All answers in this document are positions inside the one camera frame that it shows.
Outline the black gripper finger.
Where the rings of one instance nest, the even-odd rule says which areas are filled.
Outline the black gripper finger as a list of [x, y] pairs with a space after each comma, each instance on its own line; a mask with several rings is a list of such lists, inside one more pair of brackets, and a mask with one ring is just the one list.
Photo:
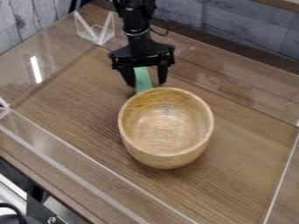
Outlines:
[[160, 85], [162, 85], [166, 81], [166, 74], [168, 74], [168, 65], [160, 64], [157, 66], [157, 80]]
[[136, 74], [134, 74], [133, 68], [132, 67], [120, 67], [118, 72], [125, 81], [125, 84], [133, 88], [136, 86]]

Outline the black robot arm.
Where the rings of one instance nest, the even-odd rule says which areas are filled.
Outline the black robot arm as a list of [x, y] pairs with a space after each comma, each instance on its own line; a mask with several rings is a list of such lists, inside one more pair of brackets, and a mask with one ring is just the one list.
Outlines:
[[136, 86], [137, 67], [157, 66], [157, 80], [166, 81], [168, 67], [174, 64], [174, 46], [152, 40], [150, 19], [154, 14], [154, 0], [112, 0], [116, 13], [122, 20], [126, 45], [108, 54], [116, 69], [129, 87]]

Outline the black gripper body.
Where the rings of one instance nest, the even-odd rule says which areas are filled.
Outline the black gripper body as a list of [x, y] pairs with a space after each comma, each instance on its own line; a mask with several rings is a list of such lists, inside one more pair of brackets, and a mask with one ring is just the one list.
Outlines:
[[149, 47], [142, 45], [133, 51], [129, 45], [116, 49], [108, 54], [112, 60], [112, 68], [118, 70], [124, 67], [150, 67], [166, 65], [168, 67], [174, 63], [173, 58], [174, 46], [149, 42]]

